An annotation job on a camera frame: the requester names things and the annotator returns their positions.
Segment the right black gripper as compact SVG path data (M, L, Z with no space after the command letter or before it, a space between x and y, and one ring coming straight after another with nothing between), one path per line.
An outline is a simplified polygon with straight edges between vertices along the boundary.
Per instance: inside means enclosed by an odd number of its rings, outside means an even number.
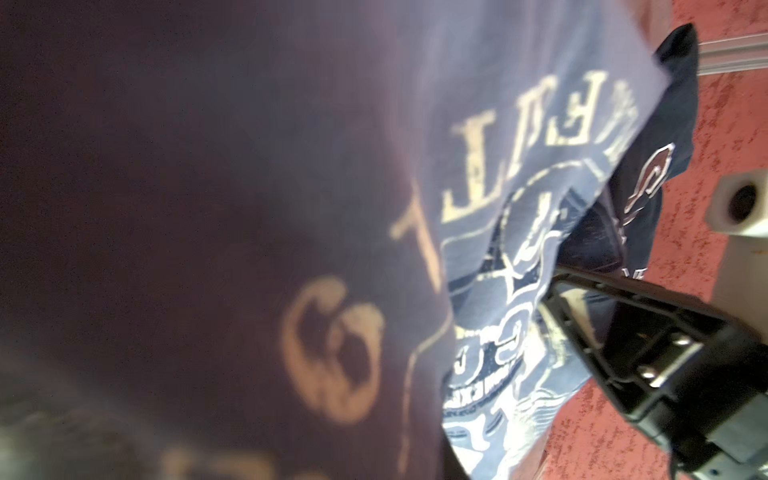
M606 396L669 454L670 476L767 477L767 357L682 293L559 267L543 299Z

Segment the navy tank top red trim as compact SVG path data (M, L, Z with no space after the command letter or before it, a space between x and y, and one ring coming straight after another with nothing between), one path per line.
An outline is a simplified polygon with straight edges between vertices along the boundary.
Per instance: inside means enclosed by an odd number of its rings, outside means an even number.
M693 157L699 106L696 27L673 30L655 52L670 84L598 200L562 244L558 264L641 280L663 205L663 185Z

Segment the grey-blue tank top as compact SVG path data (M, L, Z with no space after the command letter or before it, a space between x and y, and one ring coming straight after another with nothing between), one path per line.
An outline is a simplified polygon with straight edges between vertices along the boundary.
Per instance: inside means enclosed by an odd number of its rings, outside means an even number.
M5 479L510 479L666 1L5 1Z

